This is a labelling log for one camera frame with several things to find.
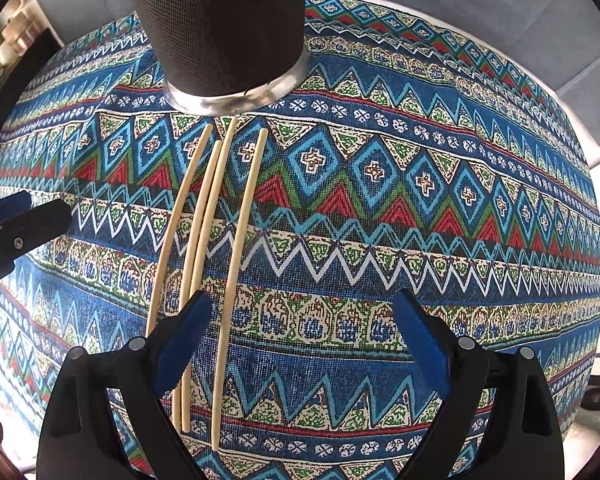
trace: black cylinder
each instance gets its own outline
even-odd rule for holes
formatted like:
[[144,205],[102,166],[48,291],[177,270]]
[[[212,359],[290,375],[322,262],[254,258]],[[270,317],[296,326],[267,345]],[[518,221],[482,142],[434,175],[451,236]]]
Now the black cylinder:
[[304,0],[132,1],[167,81],[182,92],[245,92],[302,53]]

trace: speaker grille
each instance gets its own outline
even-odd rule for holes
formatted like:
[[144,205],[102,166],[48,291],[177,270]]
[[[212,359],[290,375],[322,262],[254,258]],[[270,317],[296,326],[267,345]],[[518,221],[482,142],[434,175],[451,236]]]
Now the speaker grille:
[[291,68],[303,42],[304,0],[133,0],[167,80],[219,96]]

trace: black mesh fabric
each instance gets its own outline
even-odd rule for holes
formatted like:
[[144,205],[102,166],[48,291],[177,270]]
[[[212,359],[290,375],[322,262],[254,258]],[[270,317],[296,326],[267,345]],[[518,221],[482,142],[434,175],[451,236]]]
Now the black mesh fabric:
[[183,92],[247,91],[300,57],[304,0],[133,0],[167,80]]

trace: metal base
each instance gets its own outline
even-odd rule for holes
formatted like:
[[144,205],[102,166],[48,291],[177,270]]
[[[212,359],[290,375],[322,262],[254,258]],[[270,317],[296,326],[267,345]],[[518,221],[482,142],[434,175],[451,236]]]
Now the metal base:
[[176,110],[199,116],[227,116],[257,110],[283,98],[300,83],[309,72],[309,53],[305,47],[296,64],[287,72],[266,85],[231,95],[196,96],[178,90],[168,81],[164,87],[167,102]]

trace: blue gripper pad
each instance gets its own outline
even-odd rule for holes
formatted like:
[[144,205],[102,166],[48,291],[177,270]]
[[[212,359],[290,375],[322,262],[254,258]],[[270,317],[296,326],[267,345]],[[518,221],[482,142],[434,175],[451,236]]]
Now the blue gripper pad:
[[26,191],[0,199],[0,223],[31,208],[31,195]]
[[430,332],[426,316],[409,291],[394,296],[394,322],[428,386],[445,399],[451,391],[451,360]]
[[158,397],[177,386],[191,356],[198,349],[211,321],[211,298],[208,294],[196,293],[182,311],[169,320],[177,320],[179,325],[155,360],[154,393]]

